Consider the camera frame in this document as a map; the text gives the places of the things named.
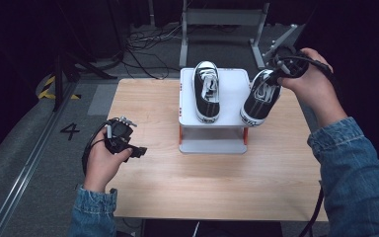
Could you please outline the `black canvas sneaker white sole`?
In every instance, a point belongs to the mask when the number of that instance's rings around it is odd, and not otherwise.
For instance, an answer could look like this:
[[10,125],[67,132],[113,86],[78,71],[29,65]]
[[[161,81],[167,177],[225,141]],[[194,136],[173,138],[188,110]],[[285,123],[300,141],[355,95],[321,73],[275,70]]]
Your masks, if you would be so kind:
[[211,61],[201,61],[193,71],[195,112],[204,123],[214,123],[220,113],[219,74]]
[[272,70],[260,71],[251,83],[251,92],[240,110],[242,122],[248,126],[261,125],[279,99],[281,86]]

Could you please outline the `white two-tier shoe rack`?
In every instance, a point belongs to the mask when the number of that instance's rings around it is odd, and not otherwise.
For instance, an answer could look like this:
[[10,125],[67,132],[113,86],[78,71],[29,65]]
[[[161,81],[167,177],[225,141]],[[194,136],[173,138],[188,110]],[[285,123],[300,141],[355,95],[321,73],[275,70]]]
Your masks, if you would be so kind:
[[219,68],[220,113],[214,123],[201,122],[196,116],[192,88],[192,68],[181,70],[179,149],[193,154],[243,154],[247,151],[247,126],[240,110],[250,94],[250,80],[244,69]]

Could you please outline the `grey metal desk frame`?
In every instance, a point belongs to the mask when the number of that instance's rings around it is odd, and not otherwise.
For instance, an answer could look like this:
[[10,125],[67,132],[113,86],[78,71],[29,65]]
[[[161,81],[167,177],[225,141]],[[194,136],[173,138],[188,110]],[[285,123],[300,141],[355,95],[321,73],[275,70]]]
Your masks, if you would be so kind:
[[269,3],[265,2],[261,9],[193,9],[188,0],[183,0],[182,11],[182,42],[179,66],[187,66],[189,38],[188,25],[228,25],[228,26],[256,26],[257,33],[250,39],[250,47],[258,68],[265,66],[263,55],[260,52],[260,39],[265,26]]

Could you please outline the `person's right hand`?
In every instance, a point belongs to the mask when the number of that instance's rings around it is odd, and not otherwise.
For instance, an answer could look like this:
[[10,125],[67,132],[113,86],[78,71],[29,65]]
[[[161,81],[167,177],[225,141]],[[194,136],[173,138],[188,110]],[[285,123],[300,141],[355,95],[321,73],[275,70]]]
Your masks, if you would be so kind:
[[277,82],[311,108],[333,106],[339,102],[332,83],[314,65],[310,65],[299,78],[279,78]]

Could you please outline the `yellow black hazard tape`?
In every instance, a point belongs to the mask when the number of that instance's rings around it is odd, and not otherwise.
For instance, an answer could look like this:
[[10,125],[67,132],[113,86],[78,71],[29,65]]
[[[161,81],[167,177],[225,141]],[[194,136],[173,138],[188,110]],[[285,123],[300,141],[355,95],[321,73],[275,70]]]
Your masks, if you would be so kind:
[[50,90],[50,87],[53,85],[53,83],[55,82],[55,76],[54,75],[51,75],[44,83],[41,91],[38,93],[38,98],[39,99],[43,99],[43,98],[46,98],[46,99],[52,99],[52,100],[55,100],[56,99],[56,95],[54,93],[50,93],[49,90]]

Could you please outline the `black metal stand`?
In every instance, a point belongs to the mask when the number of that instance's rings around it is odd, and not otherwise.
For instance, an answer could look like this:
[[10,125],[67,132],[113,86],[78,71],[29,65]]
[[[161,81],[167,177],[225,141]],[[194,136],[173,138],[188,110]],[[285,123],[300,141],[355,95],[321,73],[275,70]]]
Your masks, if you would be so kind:
[[60,48],[54,57],[55,103],[53,110],[55,112],[59,110],[65,98],[63,94],[63,76],[66,76],[68,82],[78,82],[80,79],[79,70],[75,67],[76,64],[80,64],[100,78],[114,79],[114,76],[109,75],[85,59],[66,51],[64,48]]

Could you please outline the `metal floor rail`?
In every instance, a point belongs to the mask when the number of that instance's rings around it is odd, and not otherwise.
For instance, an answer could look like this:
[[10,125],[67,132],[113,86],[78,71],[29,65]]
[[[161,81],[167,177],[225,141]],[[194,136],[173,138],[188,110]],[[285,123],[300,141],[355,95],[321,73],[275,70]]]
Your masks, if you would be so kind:
[[0,207],[0,237],[2,236],[3,230],[9,222],[21,197],[23,196],[25,189],[28,186],[41,159],[43,149],[47,145],[49,137],[52,134],[57,122],[63,113],[63,110],[67,106],[76,87],[76,83],[68,83],[66,85],[65,90],[62,92],[64,101],[58,106],[58,110],[56,112],[52,112],[48,116],[48,120],[44,126],[44,129],[40,132],[39,137],[35,142],[35,146],[30,152],[29,157],[23,166],[23,169],[16,177],[10,192],[8,192],[6,195],[6,198]]

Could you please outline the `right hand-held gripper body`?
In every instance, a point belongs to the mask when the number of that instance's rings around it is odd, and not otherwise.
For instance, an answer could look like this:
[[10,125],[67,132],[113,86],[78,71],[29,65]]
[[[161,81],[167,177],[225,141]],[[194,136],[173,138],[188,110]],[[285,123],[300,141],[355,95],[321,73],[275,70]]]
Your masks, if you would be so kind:
[[307,71],[306,56],[286,41],[296,29],[297,25],[291,25],[286,33],[271,43],[263,55],[265,67],[270,70],[269,80],[280,77],[298,78]]

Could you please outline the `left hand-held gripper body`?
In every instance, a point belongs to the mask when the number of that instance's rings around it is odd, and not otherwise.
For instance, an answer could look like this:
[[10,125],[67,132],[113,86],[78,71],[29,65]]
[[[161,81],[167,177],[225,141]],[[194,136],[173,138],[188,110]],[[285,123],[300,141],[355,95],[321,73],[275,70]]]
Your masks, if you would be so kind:
[[105,145],[107,149],[116,154],[124,149],[132,148],[129,143],[133,129],[131,128],[131,121],[125,117],[112,118],[106,123]]

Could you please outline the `person's left hand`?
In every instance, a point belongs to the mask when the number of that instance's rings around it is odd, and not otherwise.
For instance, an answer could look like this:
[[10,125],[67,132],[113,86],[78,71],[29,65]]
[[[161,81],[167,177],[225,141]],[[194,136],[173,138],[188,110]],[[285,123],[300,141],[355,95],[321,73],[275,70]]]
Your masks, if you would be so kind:
[[107,184],[116,175],[119,166],[132,153],[132,149],[127,148],[120,153],[111,154],[103,142],[106,133],[105,128],[97,133],[88,157],[83,188],[94,193],[103,193],[106,190]]

